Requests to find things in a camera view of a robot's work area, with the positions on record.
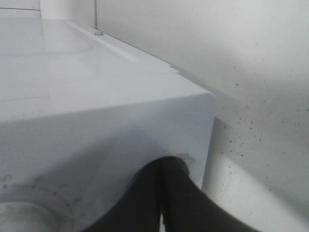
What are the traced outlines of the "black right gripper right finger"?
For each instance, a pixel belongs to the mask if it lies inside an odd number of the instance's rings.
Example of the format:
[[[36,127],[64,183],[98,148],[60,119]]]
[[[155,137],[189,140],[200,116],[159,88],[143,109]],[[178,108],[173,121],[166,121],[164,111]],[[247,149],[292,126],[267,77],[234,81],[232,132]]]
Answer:
[[[162,159],[163,222],[167,232],[255,232],[216,205],[190,179],[183,160]]]

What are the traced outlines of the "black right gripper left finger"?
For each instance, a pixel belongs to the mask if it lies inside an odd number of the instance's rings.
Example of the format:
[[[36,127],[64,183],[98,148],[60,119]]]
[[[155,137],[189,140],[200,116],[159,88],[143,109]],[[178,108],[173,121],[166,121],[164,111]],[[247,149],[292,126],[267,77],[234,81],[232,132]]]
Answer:
[[[158,232],[161,217],[161,159],[135,176],[123,197],[88,232]]]

